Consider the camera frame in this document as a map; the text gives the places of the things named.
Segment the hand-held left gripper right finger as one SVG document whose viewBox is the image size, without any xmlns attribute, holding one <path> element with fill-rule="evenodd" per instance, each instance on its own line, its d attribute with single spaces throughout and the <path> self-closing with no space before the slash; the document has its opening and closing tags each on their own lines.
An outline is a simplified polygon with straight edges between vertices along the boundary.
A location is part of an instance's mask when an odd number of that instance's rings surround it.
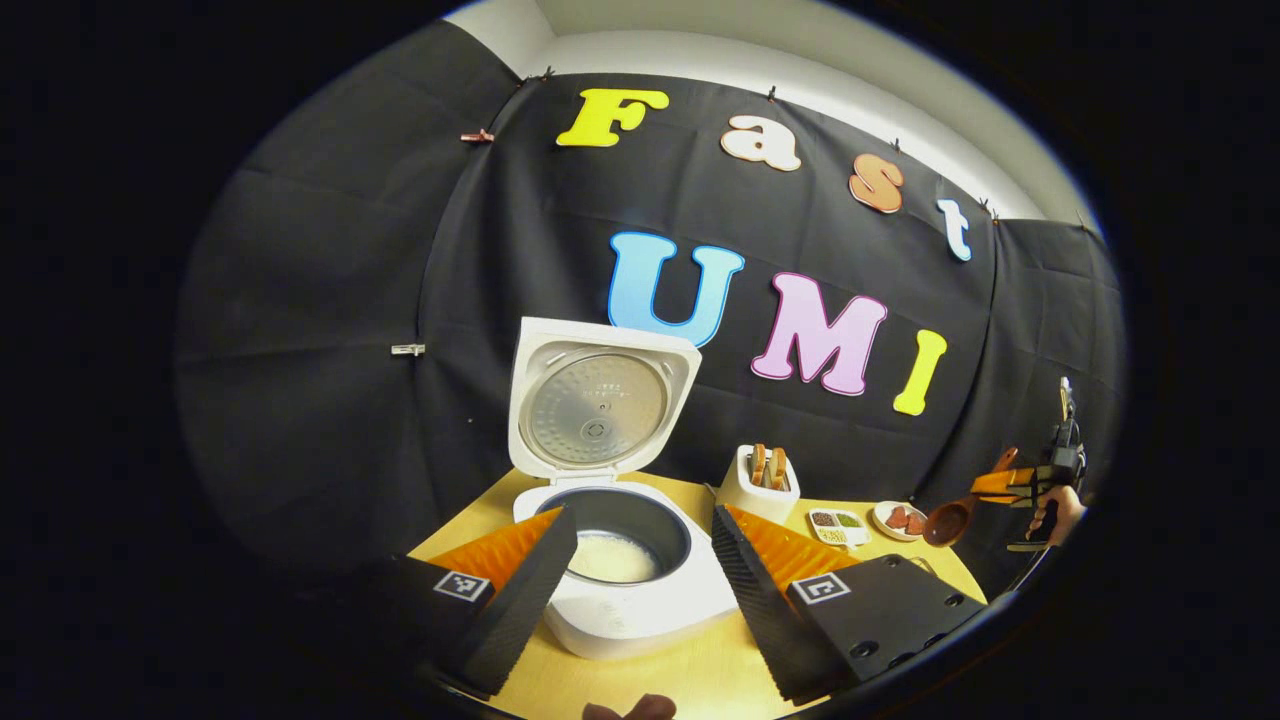
<svg viewBox="0 0 1280 720">
<path fill-rule="evenodd" d="M 781 697 L 864 684 L 957 633 L 986 602 L 897 553 L 859 560 L 721 503 L 710 541 Z"/>
</svg>

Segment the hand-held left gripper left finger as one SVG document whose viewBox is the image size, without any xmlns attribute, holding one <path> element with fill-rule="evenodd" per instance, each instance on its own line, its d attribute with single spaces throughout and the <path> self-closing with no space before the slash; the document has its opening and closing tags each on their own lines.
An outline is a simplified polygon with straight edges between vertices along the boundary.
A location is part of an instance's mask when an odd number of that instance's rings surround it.
<svg viewBox="0 0 1280 720">
<path fill-rule="evenodd" d="M 429 560 L 394 556 L 335 589 L 335 628 L 390 675 L 488 700 L 506 684 L 577 550 L 564 505 Z"/>
</svg>

